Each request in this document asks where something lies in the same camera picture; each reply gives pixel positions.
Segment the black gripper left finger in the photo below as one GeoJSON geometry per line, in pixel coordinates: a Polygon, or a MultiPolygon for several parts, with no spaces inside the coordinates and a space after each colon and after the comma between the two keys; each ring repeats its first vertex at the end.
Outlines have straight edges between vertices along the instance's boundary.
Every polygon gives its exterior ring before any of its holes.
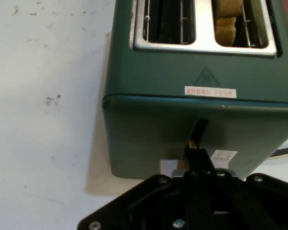
{"type": "Polygon", "coordinates": [[[203,150],[186,148],[181,177],[154,175],[82,219],[79,230],[198,230],[203,226],[203,150]]]}

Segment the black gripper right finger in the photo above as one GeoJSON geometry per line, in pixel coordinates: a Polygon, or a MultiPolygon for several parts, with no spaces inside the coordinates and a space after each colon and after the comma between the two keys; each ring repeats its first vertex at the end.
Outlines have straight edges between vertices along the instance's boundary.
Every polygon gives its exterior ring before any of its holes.
{"type": "Polygon", "coordinates": [[[245,181],[217,170],[199,150],[199,226],[207,230],[288,230],[288,183],[262,173],[245,181]]]}

